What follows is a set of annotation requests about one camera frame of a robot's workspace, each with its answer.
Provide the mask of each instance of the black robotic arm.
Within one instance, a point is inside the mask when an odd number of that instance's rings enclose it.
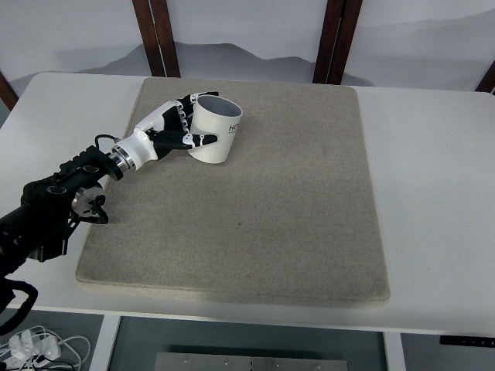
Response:
[[[6,276],[27,258],[43,262],[65,255],[68,240],[80,222],[108,223],[102,208],[106,199],[98,182],[101,178],[109,175],[118,181],[126,171],[161,159],[173,149],[191,149],[217,141],[214,134],[189,133],[193,105],[202,94],[218,95],[198,93],[168,101],[140,121],[132,135],[123,140],[115,138],[111,153],[100,151],[97,137],[95,146],[63,163],[59,172],[25,185],[21,206],[0,218],[0,312],[13,300],[14,291],[24,291],[28,299],[0,326],[0,335],[23,321],[37,297],[33,286]]]

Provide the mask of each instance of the white cable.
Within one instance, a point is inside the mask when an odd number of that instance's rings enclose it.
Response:
[[[81,361],[81,363],[85,363],[91,354],[91,342],[87,337],[82,336],[82,335],[71,336],[69,338],[64,339],[63,341],[67,342],[69,340],[74,340],[74,339],[83,339],[87,343],[87,354],[83,358],[83,360]]]
[[[89,357],[90,355],[90,352],[91,352],[91,343],[90,341],[85,338],[84,336],[72,336],[70,338],[67,338],[67,339],[62,339],[62,337],[57,334],[56,332],[52,331],[52,330],[47,330],[48,333],[52,334],[52,335],[55,335],[58,339],[59,339],[59,344],[64,344],[69,350],[72,351],[72,353],[74,353],[74,355],[77,357],[77,364],[73,365],[74,367],[77,367],[78,370],[80,370],[82,364],[84,361],[86,361],[87,357]],[[85,340],[88,344],[88,354],[87,356],[84,358],[84,361],[81,359],[79,353],[76,351],[76,349],[74,349],[72,346],[70,346],[68,343],[67,343],[67,340],[68,339],[75,339],[75,338],[82,338],[83,340]]]

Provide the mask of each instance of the beige felt mat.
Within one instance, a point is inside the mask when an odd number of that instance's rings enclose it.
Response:
[[[217,90],[244,116],[219,165],[173,151],[109,182],[76,278],[195,301],[367,306],[390,295],[356,91],[147,79],[128,133],[167,100]]]

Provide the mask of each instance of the white cup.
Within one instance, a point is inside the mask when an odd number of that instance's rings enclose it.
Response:
[[[218,141],[204,147],[193,148],[189,154],[209,164],[224,162],[229,154],[242,109],[234,102],[214,95],[202,95],[194,104],[191,134],[215,134]]]

